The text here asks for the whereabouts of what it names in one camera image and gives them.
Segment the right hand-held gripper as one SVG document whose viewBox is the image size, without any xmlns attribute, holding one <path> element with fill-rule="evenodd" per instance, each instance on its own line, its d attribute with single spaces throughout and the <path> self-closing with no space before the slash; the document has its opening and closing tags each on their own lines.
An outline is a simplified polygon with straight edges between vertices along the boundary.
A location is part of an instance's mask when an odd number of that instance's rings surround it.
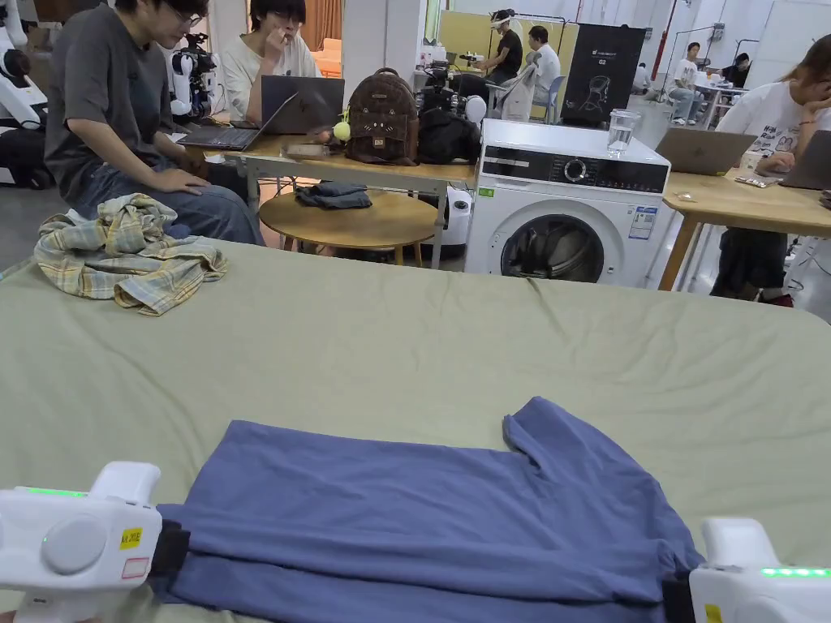
<svg viewBox="0 0 831 623">
<path fill-rule="evenodd" d="M 706 561 L 663 582 L 667 622 L 828 622 L 830 569 L 780 562 L 752 518 L 708 518 Z"/>
</svg>

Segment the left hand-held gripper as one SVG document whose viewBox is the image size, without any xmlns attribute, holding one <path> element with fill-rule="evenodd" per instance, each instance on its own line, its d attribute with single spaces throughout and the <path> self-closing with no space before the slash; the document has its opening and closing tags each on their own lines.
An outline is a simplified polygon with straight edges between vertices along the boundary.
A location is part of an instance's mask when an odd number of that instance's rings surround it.
<svg viewBox="0 0 831 623">
<path fill-rule="evenodd" d="M 81 622 L 149 579 L 172 582 L 190 534 L 151 503 L 159 466 L 110 462 L 90 490 L 1 492 L 1 588 L 16 622 Z"/>
</svg>

